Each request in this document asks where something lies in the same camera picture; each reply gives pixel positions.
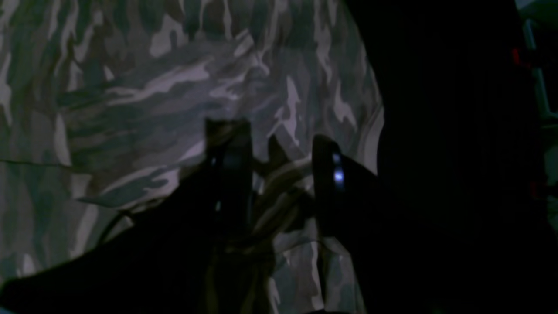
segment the camouflage fabric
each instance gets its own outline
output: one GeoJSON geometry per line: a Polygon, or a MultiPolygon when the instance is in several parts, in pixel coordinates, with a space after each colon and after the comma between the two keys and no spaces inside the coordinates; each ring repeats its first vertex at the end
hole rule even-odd
{"type": "Polygon", "coordinates": [[[381,96],[341,2],[1,4],[0,283],[90,250],[118,209],[169,195],[226,135],[205,120],[244,118],[257,224],[215,256],[205,312],[365,313],[309,201],[315,134],[376,172],[381,96]]]}

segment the camouflage tarp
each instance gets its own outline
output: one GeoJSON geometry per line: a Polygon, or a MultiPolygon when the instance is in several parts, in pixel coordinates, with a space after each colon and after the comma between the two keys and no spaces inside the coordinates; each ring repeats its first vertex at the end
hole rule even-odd
{"type": "Polygon", "coordinates": [[[207,313],[365,312],[305,201],[315,134],[376,172],[381,97],[339,1],[4,0],[0,105],[0,283],[90,250],[203,159],[205,119],[245,118],[258,220],[243,258],[215,257],[207,313]]]}

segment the camouflage pattern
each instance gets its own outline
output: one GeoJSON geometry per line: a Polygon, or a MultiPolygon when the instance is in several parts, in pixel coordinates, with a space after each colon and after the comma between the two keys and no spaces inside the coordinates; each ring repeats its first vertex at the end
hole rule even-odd
{"type": "Polygon", "coordinates": [[[365,313],[311,206],[313,136],[376,172],[383,125],[339,0],[0,3],[0,283],[92,249],[117,210],[169,195],[226,136],[206,119],[245,118],[257,223],[215,256],[203,311],[365,313]]]}

